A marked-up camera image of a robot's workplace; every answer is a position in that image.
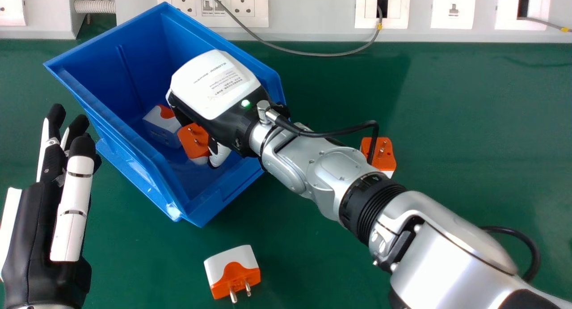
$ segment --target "black port opening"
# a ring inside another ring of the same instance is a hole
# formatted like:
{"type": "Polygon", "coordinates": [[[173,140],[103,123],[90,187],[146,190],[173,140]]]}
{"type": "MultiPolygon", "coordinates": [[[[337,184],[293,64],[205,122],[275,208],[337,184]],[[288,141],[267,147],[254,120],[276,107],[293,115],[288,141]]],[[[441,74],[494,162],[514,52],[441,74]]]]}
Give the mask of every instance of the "black port opening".
{"type": "Polygon", "coordinates": [[[529,17],[529,1],[530,0],[518,0],[517,17],[529,17]]]}
{"type": "MultiPolygon", "coordinates": [[[[382,17],[383,18],[387,18],[387,4],[388,4],[389,0],[378,0],[378,6],[382,9],[382,17]]],[[[378,9],[375,9],[376,11],[376,15],[375,17],[379,18],[379,12],[378,9]]]]}

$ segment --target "gray cable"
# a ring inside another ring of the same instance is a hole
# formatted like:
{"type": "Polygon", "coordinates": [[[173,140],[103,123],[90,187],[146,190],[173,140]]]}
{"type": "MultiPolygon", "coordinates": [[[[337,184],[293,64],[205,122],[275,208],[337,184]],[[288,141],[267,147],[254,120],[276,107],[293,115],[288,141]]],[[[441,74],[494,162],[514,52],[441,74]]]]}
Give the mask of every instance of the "gray cable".
{"type": "Polygon", "coordinates": [[[568,28],[568,27],[564,27],[564,26],[559,26],[559,25],[556,25],[556,24],[552,24],[551,22],[539,20],[538,18],[532,18],[532,17],[517,17],[517,20],[539,22],[540,24],[545,24],[546,26],[553,27],[553,28],[555,28],[555,29],[557,29],[557,30],[561,30],[562,32],[572,33],[572,30],[571,30],[570,28],[568,28]]]}
{"type": "MultiPolygon", "coordinates": [[[[257,41],[261,42],[262,44],[264,44],[266,46],[274,48],[276,50],[279,50],[282,52],[288,52],[288,53],[292,53],[292,54],[297,54],[297,55],[319,56],[321,58],[334,58],[334,57],[338,57],[338,56],[346,56],[346,55],[355,54],[355,53],[358,53],[358,52],[365,50],[366,48],[369,48],[372,44],[374,44],[374,42],[375,42],[376,38],[378,38],[379,32],[381,30],[380,24],[378,24],[378,26],[376,27],[376,30],[375,30],[375,34],[369,42],[367,42],[366,44],[364,44],[363,46],[361,46],[359,48],[356,48],[355,50],[351,50],[351,51],[347,51],[347,52],[312,53],[312,52],[295,51],[295,50],[290,50],[289,48],[283,48],[280,46],[276,46],[276,45],[272,44],[271,42],[267,42],[267,41],[261,39],[257,34],[255,34],[248,27],[246,27],[238,18],[236,18],[236,16],[233,13],[231,13],[231,11],[220,0],[214,0],[214,1],[216,1],[216,3],[218,3],[224,9],[224,11],[227,12],[227,14],[229,14],[229,16],[231,16],[231,18],[233,20],[235,20],[235,22],[237,22],[237,24],[240,25],[240,27],[242,27],[247,33],[249,33],[257,41]]],[[[379,13],[379,17],[381,18],[382,17],[382,9],[379,6],[378,6],[378,13],[379,13]]]]}

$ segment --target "white flexible hose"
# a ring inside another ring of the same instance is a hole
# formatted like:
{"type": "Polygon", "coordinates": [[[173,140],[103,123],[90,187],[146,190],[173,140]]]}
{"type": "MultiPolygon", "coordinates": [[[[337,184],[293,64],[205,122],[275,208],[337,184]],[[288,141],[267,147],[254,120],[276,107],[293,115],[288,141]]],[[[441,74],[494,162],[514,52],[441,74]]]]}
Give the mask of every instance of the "white flexible hose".
{"type": "Polygon", "coordinates": [[[78,14],[115,14],[115,2],[103,0],[76,0],[74,7],[78,14]]]}

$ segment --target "metal prong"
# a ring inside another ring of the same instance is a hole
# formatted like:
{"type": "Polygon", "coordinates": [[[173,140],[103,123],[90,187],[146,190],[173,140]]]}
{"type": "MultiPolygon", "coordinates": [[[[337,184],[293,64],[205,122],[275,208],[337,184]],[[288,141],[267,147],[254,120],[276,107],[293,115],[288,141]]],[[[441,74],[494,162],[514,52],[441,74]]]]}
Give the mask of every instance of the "metal prong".
{"type": "Polygon", "coordinates": [[[239,299],[236,297],[236,292],[233,288],[230,289],[231,291],[231,301],[232,303],[237,303],[239,299]]]}
{"type": "Polygon", "coordinates": [[[252,293],[251,293],[250,284],[248,283],[248,281],[246,281],[246,280],[244,281],[244,286],[247,289],[247,296],[251,296],[252,293]]]}

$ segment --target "orange and white plug adapter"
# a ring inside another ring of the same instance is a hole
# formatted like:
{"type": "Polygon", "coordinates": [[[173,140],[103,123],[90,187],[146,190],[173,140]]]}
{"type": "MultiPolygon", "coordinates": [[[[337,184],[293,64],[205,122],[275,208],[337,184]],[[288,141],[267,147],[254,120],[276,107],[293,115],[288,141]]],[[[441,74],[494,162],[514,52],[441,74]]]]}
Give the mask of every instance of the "orange and white plug adapter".
{"type": "Polygon", "coordinates": [[[205,270],[215,299],[231,296],[232,303],[237,303],[237,292],[246,290],[251,296],[251,287],[260,283],[260,268],[251,246],[237,246],[207,258],[205,270]]]}
{"type": "MultiPolygon", "coordinates": [[[[371,145],[371,137],[364,137],[362,139],[362,146],[360,150],[362,154],[369,156],[371,145]]],[[[391,178],[397,168],[397,162],[395,161],[395,156],[393,154],[393,146],[391,144],[390,138],[379,137],[375,144],[375,154],[374,159],[371,163],[372,166],[379,169],[388,178],[391,178]]]]}

